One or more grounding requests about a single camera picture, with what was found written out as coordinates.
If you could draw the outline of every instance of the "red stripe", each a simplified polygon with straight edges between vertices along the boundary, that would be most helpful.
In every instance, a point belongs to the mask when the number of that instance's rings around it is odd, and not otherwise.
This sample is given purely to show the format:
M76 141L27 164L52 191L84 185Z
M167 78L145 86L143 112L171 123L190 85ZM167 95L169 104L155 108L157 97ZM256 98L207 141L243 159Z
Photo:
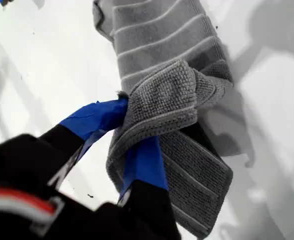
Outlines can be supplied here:
M55 212L55 208L48 202L19 190L10 188L5 189L0 187L0 197L15 198L17 200L33 205L34 207L41 209L42 211L46 211L49 214L53 214Z

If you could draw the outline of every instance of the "white surface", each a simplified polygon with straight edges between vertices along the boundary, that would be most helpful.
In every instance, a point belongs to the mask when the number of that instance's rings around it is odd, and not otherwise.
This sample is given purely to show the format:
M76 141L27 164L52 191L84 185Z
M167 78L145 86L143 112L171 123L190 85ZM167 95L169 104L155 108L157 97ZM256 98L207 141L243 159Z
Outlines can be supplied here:
M207 239L294 240L294 0L201 2L235 77L235 89L203 121L234 170ZM39 135L83 105L114 99L119 88L112 46L93 28L91 0L0 7L0 142ZM61 189L93 209L118 197L104 167L110 138L90 149Z

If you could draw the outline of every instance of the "terry cloth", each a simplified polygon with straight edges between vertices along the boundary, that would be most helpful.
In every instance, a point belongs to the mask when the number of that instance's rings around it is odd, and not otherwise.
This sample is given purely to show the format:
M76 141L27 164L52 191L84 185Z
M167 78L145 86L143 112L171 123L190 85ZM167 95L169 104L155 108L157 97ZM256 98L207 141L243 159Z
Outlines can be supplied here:
M124 125L110 145L108 174L120 191L126 151L160 136L176 220L204 238L232 179L197 123L197 109L215 105L231 84L210 19L198 0L95 0L93 6L95 26L113 43L129 94Z

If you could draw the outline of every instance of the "white stripe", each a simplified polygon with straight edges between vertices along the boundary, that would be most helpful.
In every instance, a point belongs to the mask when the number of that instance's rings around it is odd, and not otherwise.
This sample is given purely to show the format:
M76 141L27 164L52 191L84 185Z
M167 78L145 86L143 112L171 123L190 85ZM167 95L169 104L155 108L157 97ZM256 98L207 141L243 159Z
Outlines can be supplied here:
M181 172L183 172L185 175L187 175L188 178L190 178L192 181L194 181L197 185L199 185L201 188L204 188L205 190L207 190L208 192L210 192L211 194L213 194L214 196L218 197L217 194L215 194L213 191L211 191L210 189L208 189L207 187L205 187L204 185L202 185L200 182L198 182L193 176L191 176L190 174L188 174L182 167L180 167L176 162L174 162L171 158L169 158L167 155L165 155L164 153L162 153L162 155L170 162L169 164L174 165L176 168L178 168Z
M208 42L209 40L213 39L213 38L216 38L216 36L210 36L210 37L207 37L205 39L203 39L202 41L200 41L199 43L197 43L196 45L194 45L193 47L189 48L188 50L186 50L185 52L183 52L182 54L178 55L178 56L175 56L167 61L163 61L159 64L156 64L156 65L153 65L153 66L150 66L148 68L145 68L144 70L140 70L140 71L136 71L134 73L130 73L130 74L127 74L125 75L124 77L121 78L122 81L128 79L128 78L131 78L133 76L136 76L136 75L139 75L139 74L142 74L142 73L145 73L145 72L148 72L150 70L153 70L153 69L156 69L158 68L159 66L161 66L162 64L167 64L171 61L174 61L174 60L177 60L177 59L180 59L180 58L183 58L184 56L188 55L189 53L191 53L194 49L196 49L198 46Z
M176 209L178 212L180 212L182 215L186 216L187 218L191 219L192 221L194 221L196 224L200 225L203 229L208 230L208 228L206 226L204 226L203 224L199 223L197 220L195 220L193 217L187 215L184 211L182 211L180 208L178 208L177 206L175 206L174 204L171 204L171 206Z
M49 213L13 197L0 197L0 212L20 215L42 224L52 221L52 215Z
M189 19L187 22L185 22L179 29L177 29L175 32L171 33L170 35L166 36L165 38L161 39L161 40L158 40L158 41L155 41L155 42L152 42L152 43L149 43L149 44L146 44L146 45L143 45L143 46L139 46L139 47L136 47L136 48L133 48L133 49L130 49L128 51L124 51L122 53L120 53L118 55L118 59L121 58L123 55L126 55L126 54L129 54L129 53L132 53L132 52L135 52L135 51L138 51L138 50L142 50L142 49L145 49L145 48L148 48L150 46L154 46L154 45L157 45L157 44L160 44L160 43L163 43L163 42L166 42L168 40L170 40L171 38L173 38L175 35L177 35L178 33L180 33L181 31L183 31L186 27L188 27L189 25L191 25L195 20L197 20L198 18L204 16L204 14L200 14L200 15L196 15L194 16L193 18Z
M161 19L161 18L164 18L170 11L171 9L173 9L179 2L181 2L182 0L177 0L174 4L172 4L171 7L169 7L162 15L152 19L152 20L149 20L149 21L145 21L145 22L142 22L142 23L137 23L137 24L133 24L133 25L129 25L129 26L123 26L119 29L117 29L116 31L114 31L114 34L116 35L117 33L119 33L120 31L123 31L125 29L129 29L129 28L135 28L135 27L139 27L139 26L143 26L143 25L147 25L147 24L150 24L150 23L153 23L153 22L156 22L157 20Z
M123 8L123 7L135 7L135 6L146 4L151 1L153 0L145 0L141 2L129 3L129 4L120 4L120 5L113 6L112 10L117 10L118 8Z

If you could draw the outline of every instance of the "blue tape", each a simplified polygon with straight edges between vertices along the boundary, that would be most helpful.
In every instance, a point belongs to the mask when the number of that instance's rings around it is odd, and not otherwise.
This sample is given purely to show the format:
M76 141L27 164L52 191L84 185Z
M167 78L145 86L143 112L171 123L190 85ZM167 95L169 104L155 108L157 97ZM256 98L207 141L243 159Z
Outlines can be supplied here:
M168 190L159 137L153 136L135 144L127 153L120 198L132 182L141 180L156 187Z
M92 138L93 134L101 135L121 126L127 112L128 99L91 103L74 112L60 122L84 141Z

